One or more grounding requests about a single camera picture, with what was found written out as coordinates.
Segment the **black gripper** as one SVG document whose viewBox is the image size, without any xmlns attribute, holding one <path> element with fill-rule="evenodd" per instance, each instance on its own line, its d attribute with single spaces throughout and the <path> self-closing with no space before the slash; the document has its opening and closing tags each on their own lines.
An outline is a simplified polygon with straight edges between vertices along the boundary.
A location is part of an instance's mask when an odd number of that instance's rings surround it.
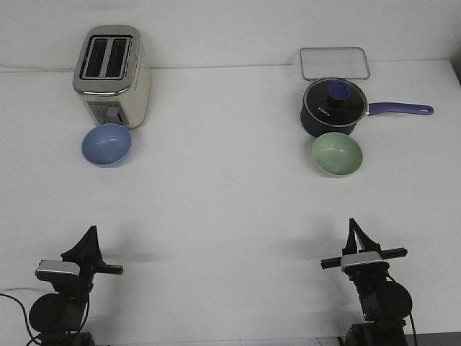
<svg viewBox="0 0 461 346">
<path fill-rule="evenodd" d="M 362 252 L 358 252 L 356 236 Z M 378 251 L 379 244 L 371 240 L 359 224 L 350 218 L 346 252 L 358 253 L 322 259 L 321 268 L 326 270 L 339 267 L 351 280 L 384 280 L 390 267 L 387 260 L 405 257 L 408 254 L 408 250 L 403 247 Z"/>
<path fill-rule="evenodd" d="M 108 265 L 102 259 L 96 226 L 91 226 L 73 249 L 62 253 L 61 258 L 80 267 L 79 277 L 86 285 L 93 283 L 96 274 L 123 274 L 122 265 Z"/>
</svg>

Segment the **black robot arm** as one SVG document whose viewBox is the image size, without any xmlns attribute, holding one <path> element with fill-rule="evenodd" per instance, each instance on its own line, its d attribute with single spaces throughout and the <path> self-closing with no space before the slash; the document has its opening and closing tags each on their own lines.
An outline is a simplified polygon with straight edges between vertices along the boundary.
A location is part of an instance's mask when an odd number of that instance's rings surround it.
<svg viewBox="0 0 461 346">
<path fill-rule="evenodd" d="M 88 231 L 60 260 L 40 260 L 35 276 L 49 282 L 54 291 L 39 297 L 29 312 L 29 323 L 41 345 L 93 345 L 83 327 L 90 307 L 96 274 L 123 274 L 122 265 L 108 265 L 102 258 L 96 226 Z"/>
<path fill-rule="evenodd" d="M 413 343 L 418 344 L 412 317 L 413 301 L 408 290 L 390 276 L 388 260 L 405 257 L 400 247 L 383 249 L 371 240 L 353 219 L 340 257 L 321 260 L 321 268 L 338 267 L 357 290 L 363 323 L 350 326 L 340 345 L 407 345 L 405 318 L 410 319 Z"/>
</svg>

